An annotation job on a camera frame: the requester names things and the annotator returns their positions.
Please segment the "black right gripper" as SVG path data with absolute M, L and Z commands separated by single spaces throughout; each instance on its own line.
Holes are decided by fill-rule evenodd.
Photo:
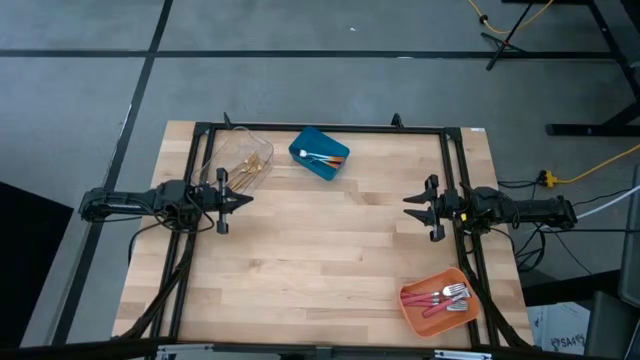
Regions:
M 407 203 L 429 203 L 427 210 L 404 209 L 403 212 L 432 228 L 429 234 L 432 242 L 439 242 L 445 237 L 444 226 L 441 224 L 442 218 L 453 222 L 460 220 L 462 213 L 469 207 L 469 201 L 460 197 L 455 189 L 445 190 L 439 194 L 438 186 L 438 176 L 432 174 L 425 181 L 424 192 L 403 199 Z

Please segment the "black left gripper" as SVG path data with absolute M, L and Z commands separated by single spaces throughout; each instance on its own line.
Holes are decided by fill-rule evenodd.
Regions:
M 253 197 L 227 188 L 228 172 L 224 168 L 216 169 L 216 179 L 216 187 L 208 184 L 193 186 L 191 194 L 194 195 L 195 203 L 202 214 L 211 211 L 218 213 L 218 220 L 215 223 L 216 231 L 219 234 L 227 234 L 229 232 L 227 214 L 232 214 L 252 202 Z

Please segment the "gold wooden cutlery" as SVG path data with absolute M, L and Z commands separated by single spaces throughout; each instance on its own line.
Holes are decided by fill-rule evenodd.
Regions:
M 257 167 L 259 163 L 259 156 L 256 151 L 253 151 L 245 160 L 243 160 L 238 166 L 236 166 L 228 177 L 228 184 L 230 187 L 238 186 L 240 178 L 249 174 L 252 168 Z

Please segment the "blue plastic bin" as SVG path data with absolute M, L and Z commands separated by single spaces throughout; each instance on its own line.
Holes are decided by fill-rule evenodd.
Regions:
M 300 157 L 300 149 L 312 153 L 344 157 L 345 162 L 338 169 L 334 169 L 319 161 Z M 336 177 L 350 155 L 348 147 L 313 127 L 304 128 L 289 145 L 288 151 L 299 165 L 326 181 L 332 181 Z

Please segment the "clear plastic bin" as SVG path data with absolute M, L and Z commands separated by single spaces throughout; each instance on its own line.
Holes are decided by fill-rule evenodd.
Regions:
M 274 156 L 274 146 L 257 132 L 246 127 L 235 127 L 232 130 L 216 132 L 214 138 L 213 154 L 204 164 L 192 172 L 192 185 L 210 184 L 217 186 L 216 169 L 224 168 L 229 173 L 245 160 L 253 151 L 256 151 L 265 163 L 263 170 L 242 192 L 244 195 L 252 195 L 260 183 L 271 171 Z

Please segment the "orange plastic bin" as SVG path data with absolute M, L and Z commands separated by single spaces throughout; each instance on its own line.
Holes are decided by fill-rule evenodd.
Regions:
M 422 312 L 431 308 L 417 307 L 417 306 L 404 306 L 402 304 L 401 292 L 409 293 L 427 293 L 440 291 L 447 285 L 455 283 L 464 283 L 466 288 L 470 291 L 466 300 L 469 304 L 467 311 L 446 311 L 436 313 L 435 315 L 424 318 Z M 465 325 L 477 318 L 480 312 L 480 304 L 474 291 L 471 289 L 471 285 L 467 280 L 464 273 L 457 268 L 449 268 L 436 275 L 424 278 L 408 285 L 403 285 L 398 292 L 398 301 L 401 314 L 403 315 L 409 328 L 418 336 L 432 337 L 440 335 L 455 327 Z

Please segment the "black front crossbar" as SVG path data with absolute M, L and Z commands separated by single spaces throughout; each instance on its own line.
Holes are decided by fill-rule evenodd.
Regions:
M 0 360 L 121 360 L 152 355 L 173 355 L 187 351 L 239 352 L 266 354 L 300 354 L 312 357 L 335 356 L 408 356 L 432 357 L 445 352 L 443 346 L 436 347 L 371 347 L 344 345 L 293 345 L 252 343 L 180 343 L 171 337 L 115 338 L 106 341 L 43 345 L 22 348 L 0 348 Z

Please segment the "white printed cardboard box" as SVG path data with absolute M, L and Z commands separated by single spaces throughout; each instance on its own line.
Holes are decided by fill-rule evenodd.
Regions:
M 544 351 L 583 355 L 590 311 L 574 302 L 527 308 L 534 344 Z

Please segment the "black tripod stand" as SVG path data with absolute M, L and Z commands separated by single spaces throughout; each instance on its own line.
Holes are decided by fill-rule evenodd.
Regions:
M 509 51 L 515 52 L 516 54 L 525 53 L 525 50 L 523 50 L 522 48 L 512 45 L 511 40 L 514 35 L 520 30 L 520 28 L 528 22 L 528 15 L 532 7 L 533 4 L 529 3 L 524 8 L 515 24 L 509 30 L 499 30 L 490 24 L 487 14 L 481 13 L 479 15 L 479 23 L 483 25 L 486 30 L 488 30 L 488 32 L 481 32 L 480 36 L 484 40 L 492 43 L 495 47 L 494 53 L 485 67 L 486 71 L 491 71 L 495 67 L 501 56 Z

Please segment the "dark grey cabinet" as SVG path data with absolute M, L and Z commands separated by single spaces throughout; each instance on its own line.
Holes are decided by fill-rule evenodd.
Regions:
M 634 168 L 618 286 L 619 297 L 640 308 L 640 164 Z

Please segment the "black floor mat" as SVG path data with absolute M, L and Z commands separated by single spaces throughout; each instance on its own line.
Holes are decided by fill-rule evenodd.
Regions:
M 20 345 L 72 212 L 0 182 L 0 348 Z

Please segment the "dark grey case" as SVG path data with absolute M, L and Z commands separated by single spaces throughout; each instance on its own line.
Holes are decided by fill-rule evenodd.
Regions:
M 609 360 L 640 360 L 640 308 L 596 292 L 584 354 Z

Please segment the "black aluminium table frame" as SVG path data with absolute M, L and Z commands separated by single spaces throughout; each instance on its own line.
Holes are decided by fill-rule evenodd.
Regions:
M 421 337 L 401 314 L 403 285 L 436 275 L 471 249 L 452 235 L 432 242 L 403 212 L 424 180 L 492 185 L 485 132 L 469 128 L 332 128 L 350 150 L 326 181 L 288 148 L 299 127 L 259 124 L 274 146 L 271 172 L 230 231 L 199 234 L 186 291 L 168 310 L 187 343 L 467 348 L 494 337 L 483 312 L 465 325 Z

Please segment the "black standing desk frame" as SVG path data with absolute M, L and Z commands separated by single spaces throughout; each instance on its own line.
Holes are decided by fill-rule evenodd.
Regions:
M 607 24 L 603 14 L 594 0 L 587 0 L 589 8 L 614 62 L 622 71 L 634 100 L 623 110 L 601 124 L 546 124 L 545 132 L 549 136 L 581 136 L 581 137 L 640 137 L 640 125 L 632 125 L 640 120 L 640 83 L 636 79 L 635 70 L 623 55 L 620 47 Z

